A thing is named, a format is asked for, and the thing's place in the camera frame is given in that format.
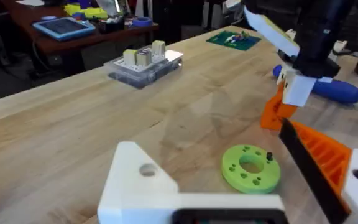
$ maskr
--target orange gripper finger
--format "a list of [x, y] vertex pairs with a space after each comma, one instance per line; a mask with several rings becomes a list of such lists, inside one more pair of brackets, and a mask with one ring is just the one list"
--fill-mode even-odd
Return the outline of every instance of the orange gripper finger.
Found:
[[265, 105], [262, 117], [260, 117], [260, 127], [280, 130], [282, 119], [292, 116], [297, 106], [283, 104], [284, 83], [279, 84], [276, 95], [274, 95]]

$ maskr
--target green disc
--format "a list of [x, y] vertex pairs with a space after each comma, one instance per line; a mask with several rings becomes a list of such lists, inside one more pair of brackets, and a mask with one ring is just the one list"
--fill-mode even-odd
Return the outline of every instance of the green disc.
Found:
[[[281, 172], [274, 157], [267, 159], [267, 152], [259, 147], [238, 145], [228, 149], [222, 157], [222, 173], [226, 181], [245, 194], [270, 193], [280, 181]], [[252, 169], [242, 168], [253, 164]]]

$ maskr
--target blue handle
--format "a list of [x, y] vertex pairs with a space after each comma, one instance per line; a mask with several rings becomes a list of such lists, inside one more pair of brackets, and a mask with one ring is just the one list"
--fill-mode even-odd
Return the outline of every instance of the blue handle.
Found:
[[[273, 69], [273, 75], [276, 78], [279, 76], [281, 69], [281, 65], [277, 65]], [[358, 88], [350, 83], [335, 79], [331, 83], [317, 81], [311, 92], [338, 103], [352, 104], [358, 102]]]

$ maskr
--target desk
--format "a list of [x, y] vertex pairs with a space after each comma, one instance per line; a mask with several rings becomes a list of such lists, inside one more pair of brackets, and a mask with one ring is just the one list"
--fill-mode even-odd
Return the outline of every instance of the desk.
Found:
[[[275, 193], [290, 223], [327, 223], [278, 132], [259, 127], [277, 90], [275, 48], [264, 39], [248, 51], [205, 41], [221, 31], [169, 45], [184, 53], [183, 67], [143, 90], [110, 79], [101, 67], [0, 99], [0, 223], [97, 223], [123, 140], [137, 142], [182, 192], [238, 193], [221, 175], [225, 150], [253, 144], [272, 151], [282, 169]], [[358, 86], [356, 59], [339, 63], [338, 78]], [[358, 104], [312, 95], [293, 119], [358, 147]]]
[[97, 30], [93, 35], [89, 35], [86, 37], [82, 37], [70, 41], [59, 42], [35, 30], [32, 27], [32, 23], [39, 21], [43, 16], [66, 17], [67, 16], [66, 12], [63, 10], [62, 6], [31, 7], [31, 6], [25, 6], [16, 3], [15, 0], [1, 0], [1, 1], [4, 4], [5, 8], [9, 11], [13, 21], [31, 38], [31, 40], [36, 41], [37, 48], [43, 54], [45, 55], [60, 54], [63, 56], [67, 55], [68, 57], [67, 61], [69, 60], [73, 61], [76, 59], [76, 61], [70, 63], [71, 65], [76, 65], [76, 67], [79, 66], [78, 65], [79, 63], [82, 63], [81, 69], [74, 72], [82, 72], [83, 70], [85, 70], [83, 68], [81, 55], [79, 54], [79, 50], [82, 47], [98, 44], [104, 41], [125, 39], [135, 35], [142, 35], [142, 34], [149, 35], [154, 30], [158, 29], [158, 24], [153, 24], [150, 27], [127, 28], [117, 32], [112, 32], [110, 34], [100, 34]]

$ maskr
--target clear plastic box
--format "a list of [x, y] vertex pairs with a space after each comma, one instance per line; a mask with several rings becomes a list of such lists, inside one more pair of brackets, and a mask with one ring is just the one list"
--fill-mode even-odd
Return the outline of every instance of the clear plastic box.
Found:
[[[146, 46], [140, 50], [151, 51], [151, 47]], [[181, 67], [182, 56], [182, 53], [167, 50], [165, 51], [165, 57], [152, 55], [152, 63], [146, 67], [141, 65], [128, 66], [125, 64], [123, 57], [114, 59], [104, 65], [109, 70], [111, 78], [141, 89]]]

